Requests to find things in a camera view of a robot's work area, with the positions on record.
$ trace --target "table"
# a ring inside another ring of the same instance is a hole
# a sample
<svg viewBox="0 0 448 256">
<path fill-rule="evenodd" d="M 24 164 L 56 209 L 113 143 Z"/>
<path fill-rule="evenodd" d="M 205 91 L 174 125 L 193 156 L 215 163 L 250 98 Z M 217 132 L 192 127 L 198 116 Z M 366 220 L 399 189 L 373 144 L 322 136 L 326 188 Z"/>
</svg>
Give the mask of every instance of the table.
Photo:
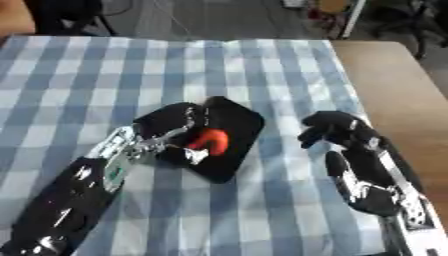
<svg viewBox="0 0 448 256">
<path fill-rule="evenodd" d="M 336 41 L 333 46 L 373 125 L 414 167 L 447 228 L 446 99 L 399 43 Z"/>
<path fill-rule="evenodd" d="M 23 0 L 0 0 L 0 44 L 1 37 L 34 31 L 33 18 Z"/>
<path fill-rule="evenodd" d="M 381 252 L 378 219 L 327 177 L 327 143 L 302 150 L 321 109 L 365 118 L 327 41 L 165 42 L 13 37 L 0 51 L 0 243 L 25 206 L 113 128 L 162 105 L 225 95 L 266 119 L 237 178 L 211 185 L 136 166 L 78 255 L 359 255 Z"/>
</svg>

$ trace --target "black robotic glove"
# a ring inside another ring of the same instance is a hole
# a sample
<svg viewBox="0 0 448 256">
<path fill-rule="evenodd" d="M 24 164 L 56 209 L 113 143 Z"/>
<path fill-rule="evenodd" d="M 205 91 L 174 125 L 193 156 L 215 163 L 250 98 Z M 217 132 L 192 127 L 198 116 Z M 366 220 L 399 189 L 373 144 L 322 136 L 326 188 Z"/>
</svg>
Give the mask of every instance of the black robotic glove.
<svg viewBox="0 0 448 256">
<path fill-rule="evenodd" d="M 388 187 L 395 185 L 394 181 L 378 157 L 382 150 L 390 153 L 404 176 L 421 191 L 418 178 L 397 150 L 363 120 L 341 111 L 318 111 L 306 117 L 303 124 L 310 128 L 298 137 L 302 148 L 309 148 L 319 140 L 345 148 L 341 154 L 334 151 L 327 153 L 329 176 L 341 177 L 350 168 L 359 181 L 374 185 L 361 198 L 349 200 L 349 205 L 354 209 L 379 216 L 391 216 L 398 211 L 387 191 Z"/>
</svg>

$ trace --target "red object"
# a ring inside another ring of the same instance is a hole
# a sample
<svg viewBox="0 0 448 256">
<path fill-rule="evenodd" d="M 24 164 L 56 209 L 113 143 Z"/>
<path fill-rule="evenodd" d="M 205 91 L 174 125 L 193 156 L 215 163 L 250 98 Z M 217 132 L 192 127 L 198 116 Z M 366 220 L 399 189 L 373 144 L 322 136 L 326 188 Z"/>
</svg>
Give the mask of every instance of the red object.
<svg viewBox="0 0 448 256">
<path fill-rule="evenodd" d="M 188 144 L 189 149 L 200 149 L 210 143 L 210 155 L 219 156 L 226 152 L 229 146 L 227 133 L 218 129 L 204 129 L 199 138 Z"/>
</svg>

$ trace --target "background furniture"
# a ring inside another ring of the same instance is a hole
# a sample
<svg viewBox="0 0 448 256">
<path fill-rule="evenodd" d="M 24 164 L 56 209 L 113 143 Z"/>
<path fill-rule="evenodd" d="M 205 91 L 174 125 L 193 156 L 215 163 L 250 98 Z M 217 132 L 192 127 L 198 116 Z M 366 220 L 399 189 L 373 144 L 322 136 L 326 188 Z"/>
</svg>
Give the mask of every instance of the background furniture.
<svg viewBox="0 0 448 256">
<path fill-rule="evenodd" d="M 23 0 L 0 0 L 0 38 L 34 31 L 33 19 Z"/>
<path fill-rule="evenodd" d="M 413 166 L 448 228 L 447 100 L 399 43 L 333 46 L 373 125 Z"/>
<path fill-rule="evenodd" d="M 407 29 L 409 30 L 417 42 L 417 50 L 415 52 L 415 58 L 421 59 L 426 53 L 426 39 L 425 31 L 431 31 L 442 38 L 441 46 L 448 46 L 448 31 L 443 30 L 433 18 L 427 17 L 426 12 L 428 9 L 434 10 L 435 13 L 440 12 L 440 8 L 446 8 L 443 16 L 448 13 L 448 6 L 441 5 L 443 1 L 432 1 L 432 0 L 407 0 L 407 5 L 409 9 L 408 18 L 397 20 L 392 23 L 385 23 L 374 30 L 374 36 L 379 37 L 383 32 L 393 31 L 397 29 Z"/>
<path fill-rule="evenodd" d="M 111 36 L 117 33 L 106 20 L 102 0 L 26 0 L 36 22 L 39 35 L 92 35 L 85 32 L 89 25 L 104 25 Z"/>
</svg>

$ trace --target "wooden table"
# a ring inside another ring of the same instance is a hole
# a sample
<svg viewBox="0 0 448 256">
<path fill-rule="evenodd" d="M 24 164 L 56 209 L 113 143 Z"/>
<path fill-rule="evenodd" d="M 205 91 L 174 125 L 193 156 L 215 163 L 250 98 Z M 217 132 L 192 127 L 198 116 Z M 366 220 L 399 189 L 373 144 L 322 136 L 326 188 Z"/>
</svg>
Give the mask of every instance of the wooden table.
<svg viewBox="0 0 448 256">
<path fill-rule="evenodd" d="M 23 0 L 0 0 L 0 40 L 12 34 L 34 31 L 33 18 Z"/>
<path fill-rule="evenodd" d="M 448 228 L 448 102 L 395 42 L 333 42 L 375 128 L 420 176 Z"/>
</svg>

